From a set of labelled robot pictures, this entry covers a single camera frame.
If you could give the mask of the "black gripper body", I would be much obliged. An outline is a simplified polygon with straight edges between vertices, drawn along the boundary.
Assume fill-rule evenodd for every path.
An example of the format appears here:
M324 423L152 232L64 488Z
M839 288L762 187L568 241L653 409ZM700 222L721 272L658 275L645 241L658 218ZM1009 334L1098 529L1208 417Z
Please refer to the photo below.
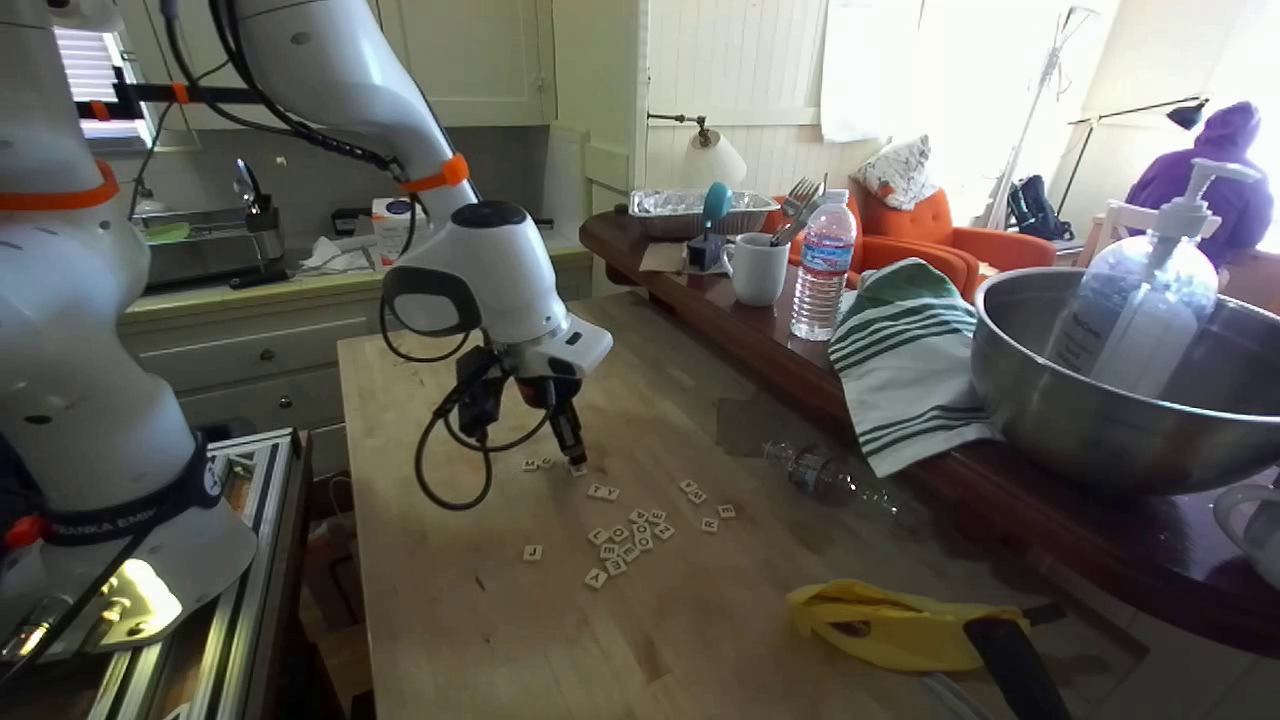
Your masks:
M580 382L586 373L568 361L551 361L546 373L515 379L528 409L568 409Z

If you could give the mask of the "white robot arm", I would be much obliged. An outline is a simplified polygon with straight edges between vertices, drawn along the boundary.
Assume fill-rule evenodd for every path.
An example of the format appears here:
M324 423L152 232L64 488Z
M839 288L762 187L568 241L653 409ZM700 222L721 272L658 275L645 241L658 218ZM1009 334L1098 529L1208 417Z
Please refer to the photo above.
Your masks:
M532 214L472 192L369 0L212 4L243 82L288 132L398 173L424 202L427 222L386 272L398 319L484 334L566 412L612 334L566 306ZM4 620L35 624L129 559L189 615L255 541L205 471L175 389L122 334L152 243L85 138L55 25L47 0L0 0L0 434L46 504L46 535L4 573Z

